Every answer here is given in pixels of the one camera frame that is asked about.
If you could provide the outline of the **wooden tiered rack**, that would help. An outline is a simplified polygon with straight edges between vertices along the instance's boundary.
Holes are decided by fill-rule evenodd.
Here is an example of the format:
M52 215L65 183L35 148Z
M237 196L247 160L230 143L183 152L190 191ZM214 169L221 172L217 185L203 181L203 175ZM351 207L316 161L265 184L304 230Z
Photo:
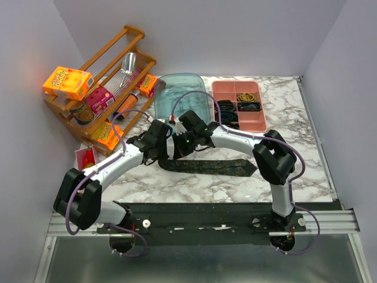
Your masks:
M44 98L46 105L79 142L94 146L95 150L102 155L109 156L112 150L101 145L94 138L97 129L108 120L115 108L125 100L129 92L156 64L156 59L137 49L137 43L144 37L145 33L142 30L126 25L80 68L93 74L95 83L99 83L115 95L115 102L100 114L96 114L88 125L80 126L74 121L74 115L70 111L78 105L76 101L53 95L47 95ZM129 51L134 51L137 55L135 71L130 78L125 80L124 85L119 87L121 61Z

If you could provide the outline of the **rolled black tie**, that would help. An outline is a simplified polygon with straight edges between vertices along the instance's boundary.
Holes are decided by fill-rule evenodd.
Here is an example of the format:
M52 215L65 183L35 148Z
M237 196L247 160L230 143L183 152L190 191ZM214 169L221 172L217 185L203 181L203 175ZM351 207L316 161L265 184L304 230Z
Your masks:
M235 111L236 107L230 100L219 100L218 102L220 111Z

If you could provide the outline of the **rolled dark gold tie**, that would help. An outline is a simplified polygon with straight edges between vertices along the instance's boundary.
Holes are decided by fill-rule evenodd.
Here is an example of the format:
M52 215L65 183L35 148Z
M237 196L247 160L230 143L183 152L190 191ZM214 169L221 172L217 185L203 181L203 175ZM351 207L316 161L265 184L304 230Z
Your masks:
M229 127L231 129L239 130L240 126L239 123L224 123L226 127Z

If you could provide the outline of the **pink sponge box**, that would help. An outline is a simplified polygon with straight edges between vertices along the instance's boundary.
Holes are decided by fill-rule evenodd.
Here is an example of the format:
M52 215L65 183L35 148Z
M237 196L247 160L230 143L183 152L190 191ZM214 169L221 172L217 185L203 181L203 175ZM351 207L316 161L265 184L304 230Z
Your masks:
M98 114L115 102L115 98L105 87L96 83L85 95L85 102L94 114Z

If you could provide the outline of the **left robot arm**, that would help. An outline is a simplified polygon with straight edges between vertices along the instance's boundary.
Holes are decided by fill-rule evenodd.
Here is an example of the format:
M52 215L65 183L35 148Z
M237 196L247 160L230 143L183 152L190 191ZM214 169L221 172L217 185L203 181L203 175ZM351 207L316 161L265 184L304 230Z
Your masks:
M118 233L126 232L131 224L126 206L103 201L102 193L121 175L147 160L168 158L166 143L171 133L170 125L154 120L146 132L128 139L125 149L83 171L70 169L55 198L54 211L80 230L103 223Z

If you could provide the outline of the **small pink bin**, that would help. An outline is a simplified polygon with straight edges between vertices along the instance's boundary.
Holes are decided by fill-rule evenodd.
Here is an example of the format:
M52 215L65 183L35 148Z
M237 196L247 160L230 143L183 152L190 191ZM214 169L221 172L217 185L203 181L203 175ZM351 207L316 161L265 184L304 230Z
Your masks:
M75 151L77 169L82 171L98 163L98 154L93 146L88 146Z

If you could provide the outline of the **orange bottle black cap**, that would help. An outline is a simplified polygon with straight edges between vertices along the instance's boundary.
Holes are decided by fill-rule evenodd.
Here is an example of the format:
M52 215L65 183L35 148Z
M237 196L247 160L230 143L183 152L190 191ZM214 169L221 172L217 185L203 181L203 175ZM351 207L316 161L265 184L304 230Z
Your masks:
M117 121L123 121L129 115L129 112L123 112L136 106L139 94L140 91L138 89L133 90L124 100L124 102L118 107L118 109L113 112L113 118L115 117Z

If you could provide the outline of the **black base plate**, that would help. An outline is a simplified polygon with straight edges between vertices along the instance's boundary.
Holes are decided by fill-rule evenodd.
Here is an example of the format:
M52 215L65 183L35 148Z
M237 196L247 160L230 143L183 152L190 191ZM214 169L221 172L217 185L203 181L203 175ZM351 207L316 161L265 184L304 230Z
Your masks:
M115 228L97 228L120 252L134 246L274 245L289 251L295 235L307 232L303 212L288 222L275 216L269 203L116 203L125 219Z

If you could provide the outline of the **large orange sponge box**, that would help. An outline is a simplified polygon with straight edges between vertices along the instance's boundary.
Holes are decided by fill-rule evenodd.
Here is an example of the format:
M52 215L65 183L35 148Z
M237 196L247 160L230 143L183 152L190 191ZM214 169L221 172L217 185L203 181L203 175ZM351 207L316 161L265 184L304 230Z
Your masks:
M58 66L42 87L45 94L81 101L93 82L91 73Z

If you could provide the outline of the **small orange box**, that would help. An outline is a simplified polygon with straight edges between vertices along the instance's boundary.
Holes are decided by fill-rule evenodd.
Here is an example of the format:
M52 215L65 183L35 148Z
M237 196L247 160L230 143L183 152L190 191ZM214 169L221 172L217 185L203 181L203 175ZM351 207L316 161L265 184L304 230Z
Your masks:
M146 74L136 85L140 94L146 97L152 97L154 95L154 86L158 81L158 77L151 74Z

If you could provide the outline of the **dark patterned necktie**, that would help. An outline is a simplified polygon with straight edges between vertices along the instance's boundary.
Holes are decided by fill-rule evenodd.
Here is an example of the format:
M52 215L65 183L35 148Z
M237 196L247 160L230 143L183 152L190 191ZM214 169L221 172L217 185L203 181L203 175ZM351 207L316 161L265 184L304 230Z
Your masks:
M237 177L250 177L257 170L257 167L246 159L160 160L158 165L170 172Z

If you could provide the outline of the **pink divided organizer box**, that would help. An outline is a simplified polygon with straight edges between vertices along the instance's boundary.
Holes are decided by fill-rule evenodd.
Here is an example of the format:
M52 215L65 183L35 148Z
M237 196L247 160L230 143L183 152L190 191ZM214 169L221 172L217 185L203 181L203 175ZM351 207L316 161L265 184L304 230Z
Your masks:
M257 82L255 81L214 81L211 85L212 96L216 101L230 100L236 107L236 114L238 115L238 122L240 129L252 133L264 133L267 130L267 121L264 114L264 107L262 102L262 94ZM262 110L258 112L238 111L237 96L241 93L254 93L258 102L262 106ZM215 112L221 112L216 106L213 107L214 120Z

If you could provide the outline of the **dark round can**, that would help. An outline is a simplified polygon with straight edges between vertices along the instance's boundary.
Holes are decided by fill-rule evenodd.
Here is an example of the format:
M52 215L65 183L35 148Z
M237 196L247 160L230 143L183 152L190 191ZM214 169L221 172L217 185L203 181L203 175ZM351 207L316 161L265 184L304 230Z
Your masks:
M94 112L85 100L81 100L77 106L70 110L70 113L77 123L82 126L90 124L94 119Z

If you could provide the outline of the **yellow toy fruit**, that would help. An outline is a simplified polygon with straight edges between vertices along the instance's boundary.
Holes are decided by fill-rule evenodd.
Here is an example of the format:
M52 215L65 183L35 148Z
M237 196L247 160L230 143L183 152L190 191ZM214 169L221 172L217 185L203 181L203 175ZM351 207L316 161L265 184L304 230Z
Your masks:
M94 163L87 163L85 166L83 166L82 169L87 169L87 168L90 168L90 167L92 167L94 165L95 165Z

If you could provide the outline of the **teal transparent plastic tray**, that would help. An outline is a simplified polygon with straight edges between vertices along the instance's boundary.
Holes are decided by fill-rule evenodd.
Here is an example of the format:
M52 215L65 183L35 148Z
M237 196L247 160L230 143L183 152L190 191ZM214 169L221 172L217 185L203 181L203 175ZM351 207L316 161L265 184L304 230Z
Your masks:
M180 117L193 110L205 123L211 122L209 99L203 79L193 73L175 73L158 78L154 86L154 111L157 119L168 120L171 111Z

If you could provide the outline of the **orange box lower shelf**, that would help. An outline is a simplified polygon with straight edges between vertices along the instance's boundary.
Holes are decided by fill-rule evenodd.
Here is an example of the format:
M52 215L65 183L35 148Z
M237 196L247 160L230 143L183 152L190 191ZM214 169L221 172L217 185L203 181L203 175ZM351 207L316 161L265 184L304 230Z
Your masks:
M93 133L92 139L103 145L108 150L114 150L119 143L120 138L115 134L110 122L103 122Z

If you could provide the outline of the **red toy pepper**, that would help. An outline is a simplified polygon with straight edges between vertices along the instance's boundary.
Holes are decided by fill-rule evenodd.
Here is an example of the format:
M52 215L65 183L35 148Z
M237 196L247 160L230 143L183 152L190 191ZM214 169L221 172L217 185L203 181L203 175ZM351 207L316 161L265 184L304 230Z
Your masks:
M82 163L83 163L83 166L85 166L87 163L95 163L92 149L87 149L85 151L85 155L82 158Z

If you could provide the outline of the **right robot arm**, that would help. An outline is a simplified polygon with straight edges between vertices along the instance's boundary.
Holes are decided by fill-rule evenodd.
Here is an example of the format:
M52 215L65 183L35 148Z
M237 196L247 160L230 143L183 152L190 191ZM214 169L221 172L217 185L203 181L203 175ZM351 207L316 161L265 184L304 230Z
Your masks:
M232 149L254 156L261 176L270 184L272 226L278 231L291 226L295 206L290 175L295 171L298 154L279 132L270 130L258 136L218 121L206 124L192 110L179 118L171 116L170 123L176 127L173 134L175 159L191 154L198 145Z

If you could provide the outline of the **rolled teal tie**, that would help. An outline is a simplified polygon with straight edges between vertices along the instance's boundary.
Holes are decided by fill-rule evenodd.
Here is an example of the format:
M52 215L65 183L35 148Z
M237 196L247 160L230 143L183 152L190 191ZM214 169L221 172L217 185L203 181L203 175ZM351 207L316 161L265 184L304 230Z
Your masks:
M239 118L235 111L225 110L219 112L215 112L215 121L220 121L222 123L232 123L238 122Z

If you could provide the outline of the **rolled dark blue tie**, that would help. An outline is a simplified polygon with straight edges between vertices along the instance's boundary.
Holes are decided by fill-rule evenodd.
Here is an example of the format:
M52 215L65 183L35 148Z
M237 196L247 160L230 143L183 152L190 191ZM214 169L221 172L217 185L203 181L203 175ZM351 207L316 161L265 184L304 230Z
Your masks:
M245 102L240 101L237 103L238 111L251 111L251 112L258 112L262 110L262 106L259 102Z

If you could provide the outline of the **aluminium rail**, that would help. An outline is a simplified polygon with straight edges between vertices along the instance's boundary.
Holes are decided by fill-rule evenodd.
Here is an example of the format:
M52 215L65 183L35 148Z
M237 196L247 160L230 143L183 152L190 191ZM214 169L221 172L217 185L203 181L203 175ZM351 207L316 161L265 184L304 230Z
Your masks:
M303 219L305 220L306 230L303 232L298 231L298 227L295 230L295 235L315 235L318 232L318 227L316 222L309 213L300 212ZM327 210L327 211L313 211L312 212L320 226L321 235L337 235L337 234L354 234L360 231L356 216L352 210ZM198 231L226 231L235 233L236 228L231 228L231 226L226 226L222 224L219 227L213 228L197 228ZM168 234L173 232L186 231L184 228L173 228L168 230ZM269 232L270 236L288 236L288 232ZM79 231L76 236L116 236L114 233L110 233L110 230L105 230L105 232L100 232L97 225L92 225L90 228L84 231ZM65 220L62 216L57 213L53 213L50 219L50 223L47 230L47 237L65 237L71 236L65 227Z

